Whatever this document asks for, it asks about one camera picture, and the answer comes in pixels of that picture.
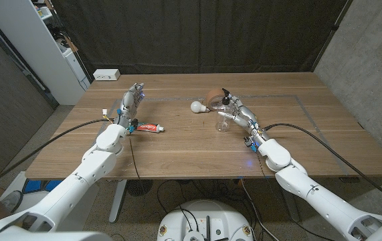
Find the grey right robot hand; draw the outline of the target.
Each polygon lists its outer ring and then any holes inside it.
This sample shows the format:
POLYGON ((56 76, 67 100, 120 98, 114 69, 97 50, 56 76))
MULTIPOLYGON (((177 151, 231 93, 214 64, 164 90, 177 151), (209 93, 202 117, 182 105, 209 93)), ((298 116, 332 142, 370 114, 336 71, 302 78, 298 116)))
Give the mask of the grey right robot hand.
POLYGON ((233 121, 250 135, 245 138, 245 143, 248 147, 259 147, 270 139, 265 130, 258 124, 255 114, 248 107, 244 106, 238 97, 228 94, 222 98, 221 103, 223 106, 218 114, 225 121, 233 121))

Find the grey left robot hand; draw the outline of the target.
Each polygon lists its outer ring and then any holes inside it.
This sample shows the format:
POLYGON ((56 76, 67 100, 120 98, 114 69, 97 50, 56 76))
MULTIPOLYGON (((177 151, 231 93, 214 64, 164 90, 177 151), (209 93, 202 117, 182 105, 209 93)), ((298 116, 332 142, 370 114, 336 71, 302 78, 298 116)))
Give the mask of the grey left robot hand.
POLYGON ((135 118, 137 108, 141 100, 145 97, 143 94, 144 83, 135 83, 124 94, 120 107, 117 109, 118 116, 114 119, 114 123, 124 128, 130 126, 135 118))

